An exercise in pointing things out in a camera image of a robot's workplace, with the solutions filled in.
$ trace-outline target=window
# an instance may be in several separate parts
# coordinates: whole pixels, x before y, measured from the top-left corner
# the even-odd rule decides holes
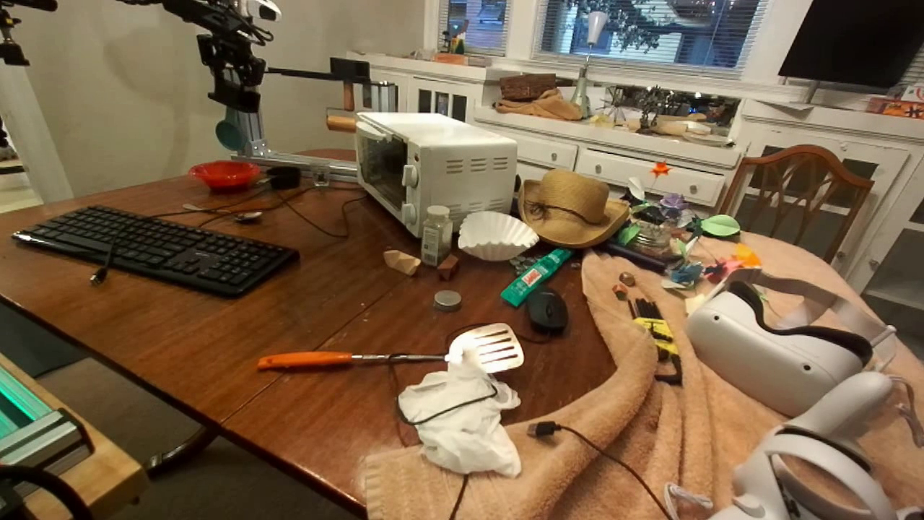
[[[502,52],[507,0],[445,0],[445,37],[465,36],[467,52]]]
[[[735,70],[761,0],[548,0],[543,52]]]

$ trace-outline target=floor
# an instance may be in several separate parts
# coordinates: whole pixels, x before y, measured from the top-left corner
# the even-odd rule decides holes
[[[47,372],[40,377],[40,385],[139,462],[170,452],[196,430],[196,421],[92,359]],[[219,439],[187,466],[152,481],[142,499],[126,505],[112,520],[162,517],[354,520],[357,514],[328,504],[273,466],[265,466],[249,452]]]

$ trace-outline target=wooden chair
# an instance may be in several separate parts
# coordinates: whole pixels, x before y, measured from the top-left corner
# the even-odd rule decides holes
[[[744,231],[798,244],[832,264],[870,190],[873,179],[825,147],[798,144],[744,156],[715,211],[733,215]]]

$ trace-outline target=straw hat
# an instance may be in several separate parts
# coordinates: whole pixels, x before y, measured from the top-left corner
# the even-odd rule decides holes
[[[629,208],[610,199],[610,189],[593,177],[548,172],[543,183],[522,183],[520,221],[546,244],[588,250],[610,239],[629,221]]]

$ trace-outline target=small dish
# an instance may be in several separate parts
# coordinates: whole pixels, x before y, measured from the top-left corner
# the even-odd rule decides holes
[[[222,159],[193,164],[193,177],[210,190],[245,190],[256,183],[259,169],[253,163]]]
[[[473,211],[460,226],[460,250],[484,264],[515,260],[536,244],[536,231],[499,211]]]
[[[740,221],[731,215],[704,216],[698,228],[711,237],[735,237],[741,231]]]

